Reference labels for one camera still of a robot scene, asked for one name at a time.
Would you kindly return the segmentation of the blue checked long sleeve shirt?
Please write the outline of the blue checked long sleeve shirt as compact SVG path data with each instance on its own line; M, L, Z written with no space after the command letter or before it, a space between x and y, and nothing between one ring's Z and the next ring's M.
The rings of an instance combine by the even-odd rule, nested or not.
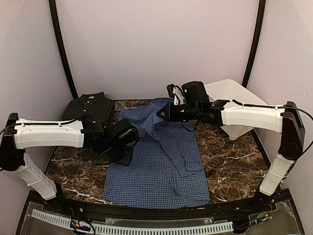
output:
M139 141L128 166L108 168L104 199L135 208L178 209L210 202L209 188L193 123L169 122L157 112L169 98L156 98L146 106L122 108L137 128Z

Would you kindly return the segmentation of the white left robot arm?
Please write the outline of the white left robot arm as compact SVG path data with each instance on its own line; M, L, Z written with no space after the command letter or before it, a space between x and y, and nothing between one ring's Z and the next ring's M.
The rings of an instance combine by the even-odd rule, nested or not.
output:
M1 130L0 167L17 174L58 213L66 213L69 203L63 198L61 186L49 179L31 160L26 149L65 146L90 149L109 163L129 165L138 130L126 118L101 122L92 116L64 121L34 121L8 116Z

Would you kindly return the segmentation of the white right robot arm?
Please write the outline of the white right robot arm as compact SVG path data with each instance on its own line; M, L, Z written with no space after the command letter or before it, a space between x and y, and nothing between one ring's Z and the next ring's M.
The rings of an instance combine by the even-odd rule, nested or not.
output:
M170 84L173 98L157 115L165 121L198 122L219 126L231 140L256 129L280 135L277 156L262 180L258 195L250 200L250 209L261 212L268 197L287 176L294 163L303 155L305 128L302 112L294 102L269 105L257 95L231 79L209 84L188 82L181 87Z

